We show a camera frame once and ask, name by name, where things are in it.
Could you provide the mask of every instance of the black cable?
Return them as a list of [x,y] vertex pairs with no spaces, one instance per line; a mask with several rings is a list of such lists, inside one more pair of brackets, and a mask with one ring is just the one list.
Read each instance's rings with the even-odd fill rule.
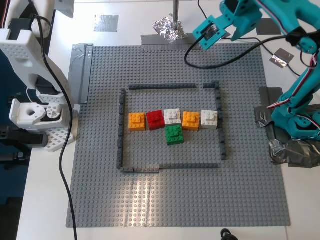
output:
[[34,5],[34,3],[32,2],[32,0],[28,0],[30,3],[30,6],[32,7],[32,10],[35,14],[35,18],[37,19],[38,25],[39,25],[39,32],[40,32],[40,39],[41,39],[41,53],[42,53],[42,58],[44,61],[45,66],[47,67],[48,71],[50,72],[50,74],[52,75],[52,77],[54,78],[54,80],[56,81],[56,83],[58,84],[58,86],[61,88],[61,91],[65,97],[65,100],[67,102],[68,105],[68,109],[70,111],[70,119],[69,119],[69,127],[68,127],[68,131],[65,137],[65,142],[62,146],[61,149],[61,153],[60,153],[60,157],[59,157],[59,171],[69,198],[69,203],[70,203],[70,209],[71,209],[71,215],[72,215],[72,223],[73,223],[73,233],[74,233],[74,239],[78,240],[78,234],[77,234],[77,225],[76,225],[76,216],[75,216],[75,209],[74,209],[74,204],[72,201],[72,196],[71,196],[71,192],[68,186],[68,182],[66,180],[63,168],[62,168],[62,160],[63,160],[63,156],[66,150],[66,147],[68,145],[68,140],[70,138],[70,134],[71,134],[71,130],[72,130],[72,125],[73,125],[73,108],[70,102],[70,99],[68,97],[68,94],[66,92],[66,90],[64,89],[64,87],[62,86],[61,82],[59,81],[59,79],[57,78],[57,76],[55,75],[54,71],[51,69],[50,65],[48,64],[47,61],[47,57],[46,57],[46,53],[45,53],[45,38],[44,38],[44,33],[43,33],[43,28],[41,25],[41,19],[44,20],[44,17],[39,17],[38,11]]
[[205,11],[204,11],[204,10],[202,9],[202,7],[200,6],[200,0],[198,0],[198,6],[199,6],[201,12],[203,13],[205,19],[207,19],[207,16],[206,16],[206,14],[205,14]]
[[[205,19],[207,19],[207,16],[206,16],[204,10],[203,10],[202,7],[200,6],[200,0],[198,0],[198,6],[199,6],[201,12],[203,13]],[[229,40],[230,40],[231,38],[230,38],[230,37],[223,37],[222,39],[229,39]],[[257,38],[257,37],[240,37],[238,40],[252,40],[252,39],[257,40],[259,43],[261,43],[261,40],[260,40],[259,38]],[[262,47],[263,47],[269,54],[271,54],[272,56],[274,55],[264,44],[262,44]],[[287,67],[289,68],[289,70],[290,70],[293,74],[295,74],[295,75],[297,75],[298,77],[300,77],[300,75],[299,75],[298,73],[296,73],[296,72],[291,68],[291,66],[289,65],[289,63],[287,64]]]
[[38,19],[41,19],[41,20],[46,21],[46,23],[49,24],[50,28],[52,28],[52,24],[51,24],[51,22],[50,22],[48,19],[46,19],[46,18],[43,17],[43,16],[36,16],[36,17],[37,17]]
[[[241,37],[241,38],[239,38],[238,40],[252,40],[252,39],[254,39],[254,40],[257,40],[259,43],[261,43],[261,40],[259,39],[259,38],[257,38],[257,37]],[[262,44],[262,47],[270,54],[270,55],[275,55],[274,53],[272,53],[264,44]],[[291,68],[291,66],[289,65],[289,63],[287,64],[287,67],[289,68],[289,70],[293,73],[293,74],[295,74],[295,75],[297,75],[298,77],[300,77],[300,75],[298,74],[298,73],[296,73],[292,68]]]
[[246,50],[245,52],[243,52],[242,54],[240,54],[239,56],[236,56],[235,58],[229,60],[229,61],[226,61],[224,63],[220,63],[220,64],[217,64],[217,65],[211,65],[211,66],[197,66],[197,65],[194,65],[192,63],[189,63],[188,62],[188,55],[189,53],[191,52],[191,50],[205,37],[205,35],[202,35],[201,37],[199,37],[199,39],[197,41],[195,41],[194,44],[192,44],[192,46],[186,51],[185,55],[184,55],[184,62],[190,66],[190,67],[193,67],[193,68],[196,68],[196,69],[217,69],[217,68],[221,68],[221,67],[224,67],[224,66],[227,66],[229,64],[232,64],[234,63],[235,61],[243,58],[245,55],[247,55],[248,53],[250,53],[251,51],[253,51],[254,49],[256,49],[257,47],[265,44],[265,43],[268,43],[270,41],[273,41],[273,40],[279,40],[279,39],[285,39],[287,36],[275,36],[275,37],[271,37],[271,38],[268,38],[266,40],[263,40],[259,43],[257,43],[256,45],[250,47],[248,50]]
[[304,60],[303,60],[303,58],[302,58],[303,53],[304,53],[304,50],[303,50],[303,49],[302,49],[302,47],[301,47],[301,52],[300,52],[300,61],[302,62],[302,64],[303,64],[303,65],[305,65],[307,68],[316,68],[316,67],[318,66],[318,62],[316,62],[316,64],[315,64],[315,65],[314,65],[314,63],[312,62],[311,66],[310,66],[310,65],[305,64],[305,62],[304,62]]

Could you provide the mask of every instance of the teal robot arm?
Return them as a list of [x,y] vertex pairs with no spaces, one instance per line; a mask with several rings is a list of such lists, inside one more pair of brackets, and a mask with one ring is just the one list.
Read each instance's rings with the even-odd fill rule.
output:
[[286,40],[300,51],[311,54],[307,70],[296,80],[290,90],[269,109],[274,109],[274,124],[285,129],[294,139],[320,141],[320,112],[306,113],[305,108],[320,89],[320,32],[309,36],[298,20],[320,30],[320,8],[308,0],[224,0],[220,4],[222,15],[209,16],[194,32],[204,50],[209,49],[233,25],[235,41],[251,32],[259,24],[263,9],[279,26]]

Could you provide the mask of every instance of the white lego brick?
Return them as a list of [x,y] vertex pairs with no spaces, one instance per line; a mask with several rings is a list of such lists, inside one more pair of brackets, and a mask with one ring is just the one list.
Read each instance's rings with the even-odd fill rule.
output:
[[180,109],[164,110],[164,124],[166,127],[181,125]]
[[201,128],[217,129],[217,127],[218,127],[218,112],[202,110],[201,111]]

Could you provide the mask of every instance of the metal pole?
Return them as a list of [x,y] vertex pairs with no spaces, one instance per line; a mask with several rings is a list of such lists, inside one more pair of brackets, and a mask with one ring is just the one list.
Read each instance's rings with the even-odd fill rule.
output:
[[173,27],[178,30],[179,0],[173,0]]

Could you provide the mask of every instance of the white robot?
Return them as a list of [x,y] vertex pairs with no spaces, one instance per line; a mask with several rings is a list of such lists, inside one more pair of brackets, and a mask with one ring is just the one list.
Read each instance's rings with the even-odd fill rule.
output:
[[[36,90],[37,97],[43,103],[20,103],[14,99],[9,118],[19,128],[36,133],[67,127],[70,112],[61,88],[45,66],[41,45],[36,39],[40,37],[38,21],[19,19],[29,4],[29,0],[10,1],[6,17],[3,18],[5,21],[2,22],[4,28],[0,29],[0,49],[9,59],[17,76],[27,88]],[[68,17],[73,17],[74,0],[33,0],[33,4],[38,15],[47,20],[53,18],[55,6]],[[50,23],[42,19],[41,26],[43,37],[48,37]],[[65,89],[73,108],[74,101],[67,78],[48,56],[46,59]]]

